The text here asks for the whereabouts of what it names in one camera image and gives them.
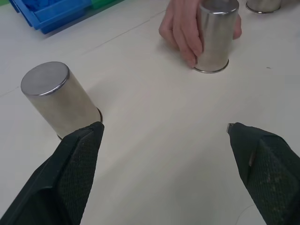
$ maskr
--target table surface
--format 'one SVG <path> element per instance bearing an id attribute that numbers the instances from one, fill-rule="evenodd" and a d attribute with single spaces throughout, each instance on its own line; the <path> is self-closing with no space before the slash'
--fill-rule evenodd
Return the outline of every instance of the table surface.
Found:
<path id="1" fill-rule="evenodd" d="M 22 77 L 66 63 L 104 116 L 82 225 L 263 225 L 226 133 L 242 122 L 300 155 L 300 6 L 240 5 L 243 35 L 217 74 L 186 67 L 158 34 L 167 0 L 125 0 L 43 35 L 0 7 L 0 216 L 59 140 L 22 94 Z"/>

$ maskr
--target cup base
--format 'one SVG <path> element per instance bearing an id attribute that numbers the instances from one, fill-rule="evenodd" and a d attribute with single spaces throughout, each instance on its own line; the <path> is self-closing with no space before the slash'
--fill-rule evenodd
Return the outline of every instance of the cup base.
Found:
<path id="1" fill-rule="evenodd" d="M 251 8 L 248 6 L 248 4 L 246 3 L 246 8 L 247 8 L 249 11 L 253 12 L 253 13 L 258 13 L 258 14 L 271 14 L 271 13 L 277 12 L 281 7 L 279 7 L 278 9 L 276 9 L 276 10 L 274 10 L 274 11 L 271 11 L 271 12 L 261 12 L 261 11 L 256 11 L 256 10 L 251 9 Z"/>
<path id="2" fill-rule="evenodd" d="M 224 70 L 228 66 L 228 64 L 229 64 L 229 60 L 227 61 L 226 65 L 223 68 L 215 70 L 215 71 L 205 71 L 205 70 L 198 69 L 196 67 L 194 67 L 194 70 L 201 72 L 201 73 L 205 73 L 205 74 L 215 74 L 215 73 L 218 73 L 218 72 Z"/>
<path id="3" fill-rule="evenodd" d="M 99 114 L 100 114 L 100 122 L 103 123 L 103 115 L 102 115 L 102 113 L 101 113 L 101 111 L 100 111 L 99 109 L 98 109 L 98 111 L 99 111 Z"/>

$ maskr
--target cylindrical object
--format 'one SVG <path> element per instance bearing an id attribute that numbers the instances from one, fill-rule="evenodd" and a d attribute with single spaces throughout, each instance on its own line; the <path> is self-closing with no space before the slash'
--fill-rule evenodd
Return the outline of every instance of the cylindrical object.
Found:
<path id="1" fill-rule="evenodd" d="M 100 111 L 61 62 L 33 68 L 22 79 L 21 90 L 60 138 L 102 120 Z"/>
<path id="2" fill-rule="evenodd" d="M 195 69 L 215 73 L 228 65 L 234 25 L 239 10 L 237 0 L 204 0 L 199 8 L 198 28 L 203 52 Z"/>
<path id="3" fill-rule="evenodd" d="M 246 7 L 255 13 L 274 13 L 280 9 L 281 0 L 248 0 Z"/>

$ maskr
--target metal tip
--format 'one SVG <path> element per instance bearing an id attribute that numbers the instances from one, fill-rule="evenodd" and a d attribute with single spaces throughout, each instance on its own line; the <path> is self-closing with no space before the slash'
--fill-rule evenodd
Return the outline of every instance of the metal tip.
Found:
<path id="1" fill-rule="evenodd" d="M 228 123 L 228 125 L 227 125 L 227 130 L 226 130 L 226 132 L 229 134 L 229 131 L 230 131 L 230 129 L 231 129 L 231 127 L 234 125 L 234 123 Z"/>

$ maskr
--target finger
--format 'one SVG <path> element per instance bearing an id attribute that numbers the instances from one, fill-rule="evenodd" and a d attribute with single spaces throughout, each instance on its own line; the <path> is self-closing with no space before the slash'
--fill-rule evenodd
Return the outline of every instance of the finger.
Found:
<path id="1" fill-rule="evenodd" d="M 159 34 L 174 48 L 178 49 L 178 45 L 173 36 L 173 17 L 174 10 L 172 1 L 170 1 L 166 11 L 165 16 L 158 29 Z"/>
<path id="2" fill-rule="evenodd" d="M 193 68 L 196 64 L 196 57 L 193 51 L 189 48 L 180 28 L 175 28 L 173 34 L 180 50 L 182 58 L 187 62 L 188 66 Z"/>
<path id="3" fill-rule="evenodd" d="M 196 64 L 196 57 L 193 51 L 187 45 L 187 42 L 180 28 L 183 3 L 183 0 L 174 1 L 173 35 L 179 47 L 181 56 L 187 62 L 187 64 L 193 68 Z"/>
<path id="4" fill-rule="evenodd" d="M 200 0 L 187 0 L 183 6 L 181 29 L 187 41 L 187 45 L 196 56 L 202 53 L 202 43 L 199 38 L 197 26 L 197 9 Z"/>
<path id="5" fill-rule="evenodd" d="M 242 35 L 242 28 L 241 28 L 241 18 L 240 15 L 238 15 L 235 26 L 234 26 L 234 33 L 233 33 L 233 39 L 237 39 Z"/>

